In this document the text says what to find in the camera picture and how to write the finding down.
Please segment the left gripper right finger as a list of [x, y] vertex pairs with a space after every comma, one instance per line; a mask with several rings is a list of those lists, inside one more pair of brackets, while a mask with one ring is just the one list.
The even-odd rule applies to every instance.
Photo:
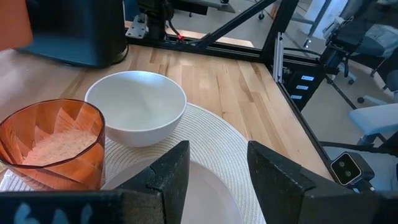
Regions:
[[397, 150], [323, 142], [335, 181], [248, 142], [252, 186], [267, 223], [397, 223]]

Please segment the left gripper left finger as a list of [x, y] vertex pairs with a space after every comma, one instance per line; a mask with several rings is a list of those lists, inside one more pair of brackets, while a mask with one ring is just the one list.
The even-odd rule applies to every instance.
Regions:
[[3, 192], [1, 223], [180, 223], [189, 170], [181, 141], [113, 190]]

